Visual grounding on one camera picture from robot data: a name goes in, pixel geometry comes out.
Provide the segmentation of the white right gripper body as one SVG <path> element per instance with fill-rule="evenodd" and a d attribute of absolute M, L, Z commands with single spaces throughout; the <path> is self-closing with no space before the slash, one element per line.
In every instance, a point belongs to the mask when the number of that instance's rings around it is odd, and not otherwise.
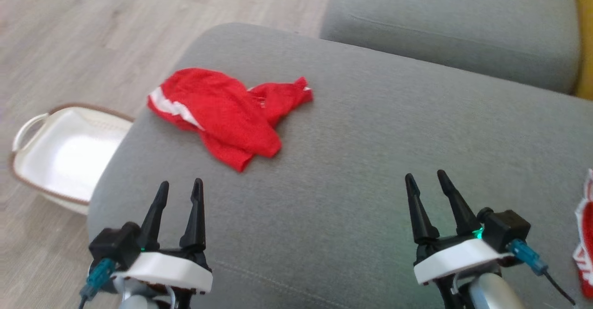
<path fill-rule="evenodd" d="M 469 239 L 432 253 L 430 245 L 424 244 L 417 247 L 413 271 L 417 284 L 425 284 L 503 257 L 482 239 Z"/>

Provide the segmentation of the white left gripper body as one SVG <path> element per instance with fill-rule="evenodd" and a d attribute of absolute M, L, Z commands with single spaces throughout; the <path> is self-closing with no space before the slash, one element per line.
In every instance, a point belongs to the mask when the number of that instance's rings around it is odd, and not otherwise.
<path fill-rule="evenodd" d="M 213 273 L 206 261 L 205 250 L 199 248 L 138 250 L 123 267 L 111 274 L 111 281 L 118 293 L 164 292 L 169 287 L 191 294 L 210 293 Z"/>

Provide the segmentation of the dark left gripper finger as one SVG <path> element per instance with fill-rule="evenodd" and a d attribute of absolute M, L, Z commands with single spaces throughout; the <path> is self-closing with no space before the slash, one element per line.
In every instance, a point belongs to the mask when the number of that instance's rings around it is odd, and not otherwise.
<path fill-rule="evenodd" d="M 179 246 L 184 250 L 203 252 L 206 249 L 205 202 L 203 181 L 200 178 L 196 178 L 194 181 L 190 201 L 190 216 L 185 232 L 180 238 Z"/>
<path fill-rule="evenodd" d="M 154 252 L 160 249 L 158 235 L 160 231 L 162 212 L 169 197 L 169 182 L 161 182 L 155 199 L 140 227 L 139 246 L 143 252 Z"/>

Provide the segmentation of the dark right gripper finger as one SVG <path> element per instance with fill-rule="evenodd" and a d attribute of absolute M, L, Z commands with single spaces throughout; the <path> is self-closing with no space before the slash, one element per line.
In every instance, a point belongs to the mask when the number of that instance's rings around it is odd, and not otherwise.
<path fill-rule="evenodd" d="M 461 193 L 454 186 L 445 170 L 437 170 L 437 177 L 441 185 L 442 192 L 449 199 L 454 220 L 456 223 L 456 231 L 459 236 L 475 235 L 482 226 L 477 220 L 474 212 L 462 197 Z"/>
<path fill-rule="evenodd" d="M 421 201 L 421 192 L 411 173 L 406 174 L 407 203 L 414 242 L 424 245 L 439 238 L 438 229 L 432 225 Z"/>

